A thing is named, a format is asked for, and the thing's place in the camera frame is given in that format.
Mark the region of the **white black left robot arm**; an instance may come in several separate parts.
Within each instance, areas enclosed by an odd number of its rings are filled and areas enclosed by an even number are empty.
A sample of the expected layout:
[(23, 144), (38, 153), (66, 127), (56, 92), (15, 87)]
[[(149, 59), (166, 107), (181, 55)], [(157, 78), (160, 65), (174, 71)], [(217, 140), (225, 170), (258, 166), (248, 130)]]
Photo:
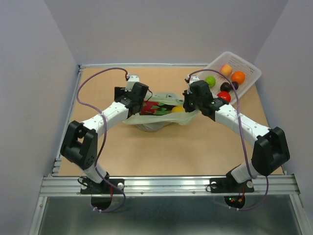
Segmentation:
[(103, 137), (105, 141), (110, 128), (139, 113), (148, 90), (149, 87), (140, 82), (134, 82), (130, 89), (115, 87), (114, 101), (108, 108), (101, 111), (88, 104), (98, 114), (82, 122), (74, 120), (67, 127), (60, 154), (92, 180), (92, 187), (98, 193), (105, 192), (109, 187), (105, 178), (108, 174), (97, 163), (98, 139)]

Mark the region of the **red dragon fruit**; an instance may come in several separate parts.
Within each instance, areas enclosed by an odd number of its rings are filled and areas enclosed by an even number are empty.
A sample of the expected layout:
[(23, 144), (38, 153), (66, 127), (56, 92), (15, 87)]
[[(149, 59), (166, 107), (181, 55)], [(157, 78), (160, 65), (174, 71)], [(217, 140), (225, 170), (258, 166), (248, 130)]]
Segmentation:
[(156, 101), (144, 101), (140, 115), (162, 116), (171, 113), (173, 105)]

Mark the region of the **green apple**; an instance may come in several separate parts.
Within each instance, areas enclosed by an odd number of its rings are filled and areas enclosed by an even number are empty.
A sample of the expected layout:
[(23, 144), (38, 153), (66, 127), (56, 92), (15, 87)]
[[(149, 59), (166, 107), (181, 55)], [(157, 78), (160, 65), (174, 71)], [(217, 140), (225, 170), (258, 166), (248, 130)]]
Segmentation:
[(208, 84), (209, 88), (213, 88), (216, 85), (216, 79), (214, 76), (206, 77), (205, 82)]

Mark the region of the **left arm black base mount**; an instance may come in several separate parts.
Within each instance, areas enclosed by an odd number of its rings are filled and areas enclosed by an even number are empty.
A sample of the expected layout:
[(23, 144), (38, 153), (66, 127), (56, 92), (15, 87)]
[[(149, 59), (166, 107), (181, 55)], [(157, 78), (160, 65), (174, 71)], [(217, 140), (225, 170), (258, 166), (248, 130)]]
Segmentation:
[(110, 194), (111, 192), (113, 192), (113, 194), (122, 194), (115, 188), (111, 189), (111, 187), (104, 181), (97, 184), (86, 176), (79, 177), (77, 181), (81, 186), (80, 193), (83, 195)]

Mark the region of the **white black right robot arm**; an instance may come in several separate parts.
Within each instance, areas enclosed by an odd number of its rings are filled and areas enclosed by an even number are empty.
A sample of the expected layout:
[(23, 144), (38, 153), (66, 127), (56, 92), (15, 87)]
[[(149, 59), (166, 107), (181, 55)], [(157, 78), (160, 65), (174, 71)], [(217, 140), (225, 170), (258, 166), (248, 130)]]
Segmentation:
[(281, 128), (263, 126), (241, 114), (226, 100), (214, 98), (208, 84), (196, 76), (188, 84), (183, 93), (185, 112), (199, 110), (202, 115), (238, 134), (242, 143), (248, 142), (253, 147), (251, 159), (245, 155), (245, 162), (228, 173), (225, 179), (228, 190), (236, 191), (244, 181), (258, 175), (269, 176), (290, 159), (286, 136)]

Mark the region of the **pale green plastic bag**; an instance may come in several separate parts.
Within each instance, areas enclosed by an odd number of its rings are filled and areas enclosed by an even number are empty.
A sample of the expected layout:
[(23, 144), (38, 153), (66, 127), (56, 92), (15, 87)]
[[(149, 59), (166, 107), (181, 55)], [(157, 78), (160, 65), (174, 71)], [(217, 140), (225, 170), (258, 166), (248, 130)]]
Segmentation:
[[(183, 106), (184, 99), (174, 93), (156, 93), (153, 95), (147, 95), (144, 101), (162, 102), (175, 107)], [(139, 113), (126, 119), (123, 123), (127, 125), (134, 125), (142, 131), (154, 132), (173, 123), (188, 125), (199, 113), (199, 111), (194, 110), (190, 113), (185, 111), (180, 113), (169, 113), (162, 116), (140, 115)]]

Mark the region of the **yellow lemon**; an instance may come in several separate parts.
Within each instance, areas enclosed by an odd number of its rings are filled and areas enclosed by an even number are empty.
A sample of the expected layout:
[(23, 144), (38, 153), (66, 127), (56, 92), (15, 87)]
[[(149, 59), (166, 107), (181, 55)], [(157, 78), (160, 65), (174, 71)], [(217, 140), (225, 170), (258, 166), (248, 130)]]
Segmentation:
[(180, 113), (180, 112), (184, 112), (184, 108), (182, 106), (175, 106), (171, 110), (171, 113)]

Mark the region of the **red tomato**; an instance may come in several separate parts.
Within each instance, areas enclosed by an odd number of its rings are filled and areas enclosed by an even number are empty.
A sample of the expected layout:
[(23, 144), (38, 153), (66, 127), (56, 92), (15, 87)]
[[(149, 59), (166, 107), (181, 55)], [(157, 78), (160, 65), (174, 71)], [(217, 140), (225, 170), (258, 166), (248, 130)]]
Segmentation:
[(226, 100), (228, 103), (231, 101), (231, 95), (226, 91), (219, 92), (217, 96)]

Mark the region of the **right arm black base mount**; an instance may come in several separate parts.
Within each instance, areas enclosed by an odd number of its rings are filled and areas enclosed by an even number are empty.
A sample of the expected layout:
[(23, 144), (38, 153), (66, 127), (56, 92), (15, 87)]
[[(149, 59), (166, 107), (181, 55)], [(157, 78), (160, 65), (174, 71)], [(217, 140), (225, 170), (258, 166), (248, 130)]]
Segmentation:
[(230, 178), (218, 177), (210, 179), (205, 190), (211, 193), (252, 193), (254, 192), (254, 187), (251, 180), (237, 183)]

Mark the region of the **peach fruit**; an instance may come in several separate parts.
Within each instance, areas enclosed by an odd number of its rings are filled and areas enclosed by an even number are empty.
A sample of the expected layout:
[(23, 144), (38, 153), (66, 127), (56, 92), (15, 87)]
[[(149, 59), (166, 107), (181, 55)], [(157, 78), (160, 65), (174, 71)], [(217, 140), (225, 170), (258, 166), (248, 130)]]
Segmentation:
[(231, 65), (229, 65), (229, 64), (224, 64), (220, 68), (220, 73), (226, 77), (229, 77), (232, 74), (232, 71), (233, 71), (233, 69), (232, 69)]

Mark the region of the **orange fruit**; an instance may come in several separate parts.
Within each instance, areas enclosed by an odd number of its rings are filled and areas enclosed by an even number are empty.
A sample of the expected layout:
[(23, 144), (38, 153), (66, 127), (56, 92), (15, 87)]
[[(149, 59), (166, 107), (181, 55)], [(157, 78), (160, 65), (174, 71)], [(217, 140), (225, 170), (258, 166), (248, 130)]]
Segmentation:
[(242, 71), (236, 71), (231, 76), (231, 81), (232, 82), (236, 81), (239, 83), (239, 85), (244, 83), (245, 79), (246, 79), (246, 76)]

